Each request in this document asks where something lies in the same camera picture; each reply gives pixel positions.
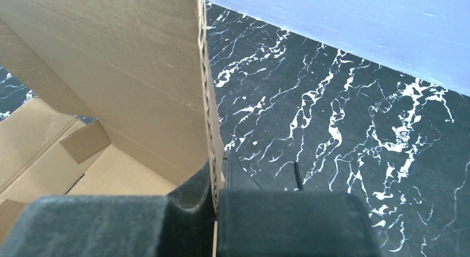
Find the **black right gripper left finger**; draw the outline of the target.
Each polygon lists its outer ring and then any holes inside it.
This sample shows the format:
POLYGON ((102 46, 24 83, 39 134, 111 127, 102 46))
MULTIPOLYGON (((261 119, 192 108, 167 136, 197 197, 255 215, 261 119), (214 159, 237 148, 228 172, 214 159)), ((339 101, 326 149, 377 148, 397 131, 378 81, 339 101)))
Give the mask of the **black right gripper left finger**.
POLYGON ((208 162, 164 196, 44 196, 20 214, 2 256, 211 256, 208 162))

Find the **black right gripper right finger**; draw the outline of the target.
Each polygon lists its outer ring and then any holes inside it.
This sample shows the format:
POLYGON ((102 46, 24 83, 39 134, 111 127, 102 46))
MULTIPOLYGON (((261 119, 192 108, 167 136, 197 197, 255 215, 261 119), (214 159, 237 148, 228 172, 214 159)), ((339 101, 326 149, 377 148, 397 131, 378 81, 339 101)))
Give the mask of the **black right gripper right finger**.
POLYGON ((380 256, 363 202, 346 192, 264 189, 224 154, 217 256, 380 256))

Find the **brown cardboard box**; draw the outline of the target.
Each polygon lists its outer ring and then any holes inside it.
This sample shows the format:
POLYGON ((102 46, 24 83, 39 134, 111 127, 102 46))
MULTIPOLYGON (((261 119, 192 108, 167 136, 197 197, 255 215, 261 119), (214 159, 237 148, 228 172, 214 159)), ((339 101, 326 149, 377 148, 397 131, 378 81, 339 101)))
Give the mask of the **brown cardboard box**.
POLYGON ((208 162, 216 221, 206 25, 206 0, 1 0, 1 64, 47 109, 3 196, 164 196, 208 162))

